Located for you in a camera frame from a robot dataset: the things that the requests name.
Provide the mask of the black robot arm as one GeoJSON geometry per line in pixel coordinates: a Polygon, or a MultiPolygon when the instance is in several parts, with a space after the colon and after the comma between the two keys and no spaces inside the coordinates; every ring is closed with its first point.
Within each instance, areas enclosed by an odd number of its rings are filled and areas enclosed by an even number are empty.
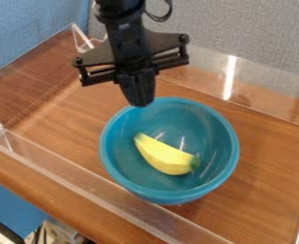
{"type": "Polygon", "coordinates": [[[134,107],[152,103],[158,72],[189,63],[189,36],[148,30],[146,14],[146,0],[96,0],[94,17],[108,39],[72,61],[82,85],[114,82],[134,107]]]}

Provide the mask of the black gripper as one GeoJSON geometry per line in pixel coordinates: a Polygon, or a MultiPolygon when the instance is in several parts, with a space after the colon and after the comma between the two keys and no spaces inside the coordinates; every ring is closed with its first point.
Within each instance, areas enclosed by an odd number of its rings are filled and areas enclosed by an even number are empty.
{"type": "Polygon", "coordinates": [[[189,36],[148,30],[141,13],[97,12],[94,17],[105,26],[108,39],[72,61],[81,84],[90,86],[113,80],[128,103],[144,107],[154,98],[158,72],[189,63],[189,36]]]}

